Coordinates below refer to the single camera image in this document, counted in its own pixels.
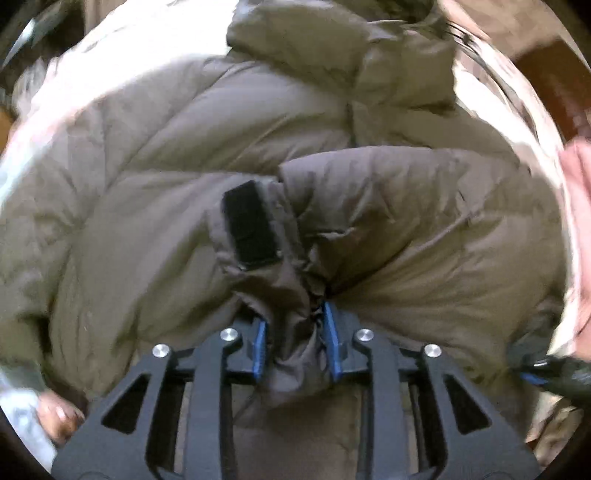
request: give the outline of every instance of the fingers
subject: fingers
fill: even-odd
[[[84,422],[84,414],[52,391],[39,396],[39,423],[47,436],[58,445],[66,443]]]

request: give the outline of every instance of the jacket hood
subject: jacket hood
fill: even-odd
[[[434,0],[407,4],[243,0],[228,45],[365,106],[452,106],[455,46],[445,17]]]

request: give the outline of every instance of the puffer jacket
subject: puffer jacket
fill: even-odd
[[[228,55],[94,101],[5,179],[0,357],[97,397],[246,305],[274,340],[236,434],[253,479],[355,477],[359,393],[326,391],[323,299],[511,404],[506,345],[563,287],[560,212],[456,105],[446,28],[432,0],[241,0]],[[256,268],[223,201],[250,181],[279,253]]]

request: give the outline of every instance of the silver bolt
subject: silver bolt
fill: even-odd
[[[374,338],[374,333],[368,328],[362,328],[355,333],[357,340],[360,342],[370,342]]]
[[[429,343],[429,345],[425,346],[425,355],[430,356],[431,358],[437,358],[441,355],[441,347],[435,345],[435,343]]]
[[[238,331],[235,328],[226,328],[220,332],[220,338],[224,342],[233,342],[238,338]]]
[[[157,358],[164,358],[170,353],[170,347],[163,343],[159,343],[154,348],[152,348],[152,355]]]

